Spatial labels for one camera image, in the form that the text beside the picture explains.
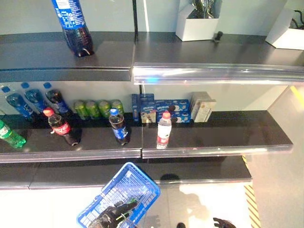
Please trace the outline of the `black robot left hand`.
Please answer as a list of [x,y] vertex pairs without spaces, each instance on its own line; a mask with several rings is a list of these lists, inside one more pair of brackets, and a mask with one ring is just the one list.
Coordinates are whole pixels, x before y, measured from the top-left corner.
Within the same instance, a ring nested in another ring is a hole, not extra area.
[[119,201],[114,206],[107,207],[90,223],[89,228],[117,228],[121,222],[129,217],[130,212],[137,204],[136,200],[132,200],[129,203]]

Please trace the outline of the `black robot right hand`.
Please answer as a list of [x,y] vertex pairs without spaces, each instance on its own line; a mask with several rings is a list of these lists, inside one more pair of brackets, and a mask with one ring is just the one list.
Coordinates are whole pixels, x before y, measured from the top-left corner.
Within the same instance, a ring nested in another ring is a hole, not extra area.
[[236,226],[233,225],[228,220],[213,218],[213,221],[214,221],[214,227],[216,228],[236,228]]

